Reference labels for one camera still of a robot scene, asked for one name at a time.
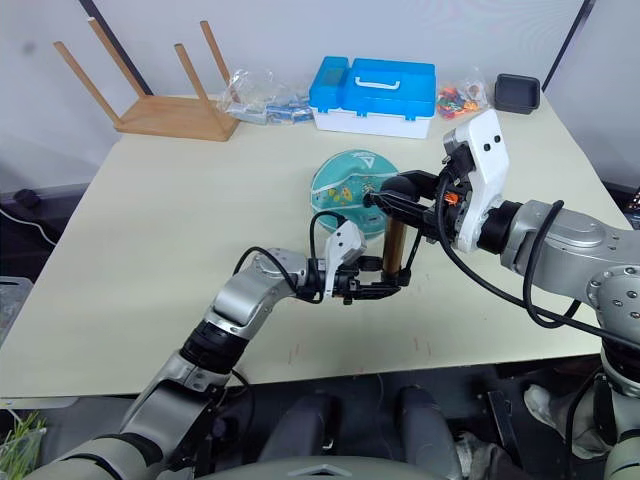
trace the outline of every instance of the white toolbox base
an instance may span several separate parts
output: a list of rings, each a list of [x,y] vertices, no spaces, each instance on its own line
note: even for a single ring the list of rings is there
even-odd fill
[[[427,138],[429,124],[433,118],[416,117],[415,120],[406,120],[402,115],[386,113],[368,113],[366,117],[359,117],[356,112],[341,108],[329,110],[329,113],[318,113],[315,107],[311,109],[316,127],[320,130],[390,137]]]

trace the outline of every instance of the wooden dowel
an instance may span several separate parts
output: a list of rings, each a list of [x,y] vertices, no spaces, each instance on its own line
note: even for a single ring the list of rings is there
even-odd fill
[[[129,70],[129,67],[127,67],[127,64],[124,63],[124,60],[122,59],[122,57],[120,56],[116,48],[113,46],[113,43],[111,43],[109,38],[107,38],[107,34],[104,33],[102,26],[93,17],[89,18],[89,25],[95,32],[98,39],[102,42],[102,45],[104,45],[104,48],[107,50],[107,52],[109,52],[109,55],[111,55],[111,58],[113,58],[113,61],[116,62],[116,65],[118,65],[118,68],[120,69],[122,74],[125,76],[129,84],[136,91],[136,93],[138,94],[138,97],[140,98],[145,97],[146,93],[144,93],[144,89],[138,83],[138,80],[136,80],[136,77],[133,76],[133,73],[131,73],[131,70]]]
[[[53,46],[56,47],[56,50],[58,50],[58,52],[60,52],[60,55],[62,55],[62,58],[64,58],[64,61],[67,62],[67,65],[71,67],[71,70],[73,70],[73,73],[76,74],[76,76],[84,84],[87,90],[89,90],[89,93],[95,99],[95,101],[98,102],[98,104],[100,104],[104,112],[107,115],[109,115],[109,118],[111,118],[111,120],[113,121],[113,124],[118,126],[121,125],[122,121],[120,120],[120,117],[118,117],[118,114],[113,111],[113,108],[111,108],[111,106],[107,103],[105,98],[98,91],[98,89],[93,84],[93,82],[89,79],[87,74],[84,73],[84,70],[82,70],[82,67],[78,64],[78,62],[76,62],[76,59],[73,58],[73,55],[71,55],[71,52],[67,50],[67,47],[65,47],[64,43],[54,42]]]
[[[193,85],[193,88],[198,94],[198,98],[202,101],[203,105],[207,108],[207,110],[211,112],[211,116],[215,119],[218,126],[222,129],[222,125],[218,121],[218,117],[216,117],[216,110],[215,108],[213,108],[213,105],[211,105],[211,102],[209,101],[209,97],[207,96],[207,92],[204,91],[204,88],[202,87],[202,83],[200,83],[198,74],[196,73],[196,70],[193,68],[193,64],[189,59],[189,55],[187,55],[187,51],[185,50],[184,45],[182,45],[181,43],[176,43],[174,47],[178,54],[178,58],[180,58],[180,62],[184,67],[185,72],[187,72],[187,76],[189,77],[189,80],[191,80],[191,85]]]
[[[202,33],[204,33],[204,38],[207,40],[207,43],[209,44],[209,48],[211,49],[213,58],[216,61],[216,65],[218,65],[218,70],[220,70],[220,75],[222,75],[225,85],[229,85],[229,83],[231,83],[231,75],[229,75],[229,70],[227,69],[227,65],[224,63],[224,58],[222,58],[222,52],[220,52],[218,43],[216,42],[216,39],[213,36],[213,32],[211,31],[209,22],[207,22],[206,20],[202,20],[200,22],[200,27],[202,28]]]

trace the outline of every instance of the toolbox handle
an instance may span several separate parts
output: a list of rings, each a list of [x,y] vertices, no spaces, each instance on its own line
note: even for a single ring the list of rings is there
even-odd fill
[[[386,83],[363,82],[360,77],[356,77],[355,82],[359,87],[383,88],[385,90],[397,90],[400,88],[400,80],[396,80],[393,85],[387,85]]]

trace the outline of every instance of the tabletop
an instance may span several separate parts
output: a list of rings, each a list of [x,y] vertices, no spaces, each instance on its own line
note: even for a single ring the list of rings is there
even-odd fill
[[[511,160],[506,199],[563,199],[566,208],[629,228],[544,96],[531,115],[498,115]],[[324,132],[311,124],[243,123],[225,143],[124,135],[0,349],[0,397],[141,391],[247,247],[308,254],[309,187],[325,160],[363,148],[400,171],[437,173],[442,135],[458,123],[435,119],[427,140]],[[319,231],[318,242],[324,238]],[[367,254],[381,253],[382,240],[370,242]],[[463,258],[520,295],[522,280],[497,256]],[[380,301],[280,302],[238,369],[262,383],[599,351],[595,337],[536,326],[467,279],[438,245],[424,243],[412,271],[409,287]],[[540,291],[534,299],[555,311],[570,303]],[[595,322],[588,307],[577,318]]]

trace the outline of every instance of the white wall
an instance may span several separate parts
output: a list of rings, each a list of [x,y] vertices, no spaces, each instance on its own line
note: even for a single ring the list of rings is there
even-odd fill
[[[210,92],[222,88],[198,22],[207,19],[231,69],[313,78],[324,55],[428,61],[440,77],[477,65],[548,72],[580,0],[96,0],[157,94],[192,93],[173,50],[183,42]],[[63,40],[114,109],[128,84],[74,0],[4,0],[0,14],[0,190],[89,181],[118,138],[51,46]]]
[[[638,0],[597,0],[547,88],[602,180],[640,186]]]

